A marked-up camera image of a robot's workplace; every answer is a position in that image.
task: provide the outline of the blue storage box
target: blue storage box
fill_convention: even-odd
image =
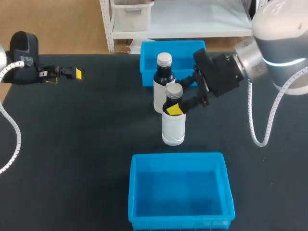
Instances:
[[[128,218],[134,230],[227,229],[234,217],[221,153],[133,156]]]
[[[157,56],[168,52],[172,56],[172,72],[176,79],[183,79],[193,73],[193,53],[205,48],[204,41],[157,41],[143,42],[141,45],[140,72],[142,85],[153,86],[153,77],[157,71]]]

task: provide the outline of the silver bottle cap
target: silver bottle cap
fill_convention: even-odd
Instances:
[[[157,56],[157,64],[161,67],[168,67],[172,64],[172,57],[171,54],[167,52],[160,53]]]
[[[183,96],[183,87],[180,83],[168,83],[166,95],[170,99],[179,99]]]

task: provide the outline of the bottle label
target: bottle label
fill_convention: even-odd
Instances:
[[[162,113],[163,111],[163,105],[167,100],[167,95],[166,95],[166,86],[160,85],[153,81],[153,89],[154,89],[154,109],[158,113]]]

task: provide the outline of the white cable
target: white cable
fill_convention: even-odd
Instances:
[[[6,68],[4,68],[0,72],[0,83],[2,82],[6,73],[8,73],[10,70],[17,68],[17,67],[24,67],[24,66],[25,66],[25,63],[23,61],[18,61],[18,62],[11,63],[10,65],[8,65]],[[3,108],[1,102],[0,102],[0,112],[12,124],[12,126],[15,129],[16,136],[17,136],[17,144],[16,144],[15,152],[14,152],[13,156],[11,157],[11,159],[9,160],[9,162],[4,167],[2,167],[0,169],[0,174],[2,174],[5,170],[7,170],[12,165],[12,163],[14,162],[16,157],[18,156],[18,153],[19,153],[19,150],[20,150],[20,147],[21,147],[21,133],[20,133],[20,129],[19,129],[18,125],[12,119],[12,117],[10,117],[10,115],[6,112],[6,110]]]
[[[283,85],[282,89],[279,91],[279,93],[276,96],[276,99],[274,101],[274,104],[273,104],[273,106],[272,106],[272,108],[270,110],[268,125],[266,127],[266,131],[265,131],[265,135],[264,135],[264,139],[263,139],[262,143],[260,143],[257,140],[256,134],[255,134],[254,122],[253,122],[253,118],[252,118],[252,83],[251,82],[248,83],[248,118],[249,118],[249,126],[250,126],[250,132],[251,132],[252,139],[253,139],[254,143],[257,146],[264,147],[265,145],[267,145],[267,143],[269,141],[269,138],[270,138],[269,136],[270,136],[271,127],[273,125],[273,121],[274,121],[274,118],[275,118],[275,113],[276,113],[276,110],[277,110],[278,105],[280,103],[280,100],[282,99],[283,95],[288,90],[288,88],[292,85],[292,83],[294,83],[294,81],[296,81],[298,78],[300,78],[301,76],[303,76],[305,74],[308,74],[308,67],[300,70],[295,75],[293,75],[291,78],[289,78],[289,80],[286,81],[286,83]]]

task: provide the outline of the white bottle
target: white bottle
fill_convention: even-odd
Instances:
[[[157,56],[157,72],[153,79],[154,109],[162,113],[166,102],[166,85],[175,82],[174,74],[171,71],[172,57],[169,53],[160,53]]]
[[[167,101],[162,112],[162,138],[165,144],[177,146],[185,138],[186,115],[168,115],[167,108],[182,100],[183,88],[179,83],[169,83],[166,90]]]

